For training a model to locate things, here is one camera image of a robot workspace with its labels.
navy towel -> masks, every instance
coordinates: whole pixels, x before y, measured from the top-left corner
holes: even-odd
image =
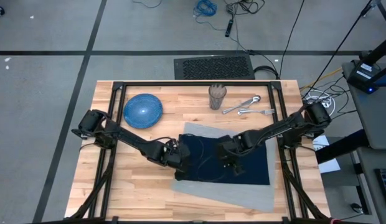
[[[182,179],[225,184],[269,185],[266,146],[262,144],[246,156],[240,158],[243,174],[236,176],[231,167],[217,159],[216,148],[220,139],[200,136],[180,135],[190,150],[190,166]]]

butcher block tabletop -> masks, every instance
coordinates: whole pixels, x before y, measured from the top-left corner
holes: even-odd
[[[97,82],[91,110],[108,111],[113,82],[115,81]],[[158,81],[139,82],[153,83]],[[214,111],[209,108],[209,85],[186,86],[183,82],[189,81],[178,80],[175,82],[181,83],[181,85],[153,86],[143,83],[139,86],[128,86],[124,105],[135,95],[150,93],[161,100],[164,114],[157,124],[148,129],[134,129],[126,124],[124,119],[121,120],[121,126],[144,139],[150,140],[163,136],[178,139],[178,135],[184,132],[186,122],[236,132],[260,129],[273,123],[272,116],[265,116],[260,113],[248,113],[241,116],[236,111],[228,114],[221,113],[222,110],[246,101],[253,95],[260,95],[261,101],[251,105],[250,109],[270,109],[270,99],[266,86],[233,86],[231,83],[227,85],[227,95],[221,108]],[[296,80],[282,80],[280,82],[287,113],[291,114],[302,106],[298,83]],[[273,91],[278,119],[281,120],[277,92]],[[118,114],[119,95],[120,91],[116,97],[113,118]],[[92,143],[93,140],[85,140],[82,145]],[[303,138],[303,144],[312,147],[311,141],[305,138]],[[172,181],[174,181],[174,169],[149,162],[139,151],[118,141],[106,219],[111,220],[113,216],[117,216],[119,220],[125,221],[281,221],[281,217],[289,217],[290,215],[279,153],[277,148],[267,150],[276,150],[275,206],[272,212],[261,212],[175,192],[171,188]],[[99,153],[100,148],[94,145],[86,146],[80,151],[65,217],[75,213],[92,191]],[[106,161],[109,155],[110,150],[106,154]],[[320,211],[330,216],[315,153],[305,148],[298,148],[296,156],[303,189]],[[296,213],[300,217],[298,195],[294,188],[291,188]],[[98,196],[96,217],[100,215],[103,189],[104,187]]]

blue plate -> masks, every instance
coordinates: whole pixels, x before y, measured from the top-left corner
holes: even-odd
[[[161,101],[147,93],[132,97],[124,108],[124,119],[132,128],[150,128],[160,120],[161,115]]]

white paper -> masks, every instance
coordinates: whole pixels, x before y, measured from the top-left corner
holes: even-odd
[[[326,136],[319,136],[316,139],[313,139],[313,148],[315,149],[315,151],[328,145],[329,145],[329,141],[327,140]],[[319,164],[319,170],[320,170],[320,173],[323,174],[327,172],[341,170],[341,168],[337,162],[337,159],[332,159],[330,161]]]

gray mat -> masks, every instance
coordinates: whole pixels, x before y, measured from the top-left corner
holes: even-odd
[[[186,123],[184,133],[208,138],[233,136],[235,131],[211,128],[199,124]],[[185,194],[231,203],[245,208],[272,212],[275,195],[276,141],[266,141],[270,185],[218,184],[190,180],[174,181],[172,189]]]

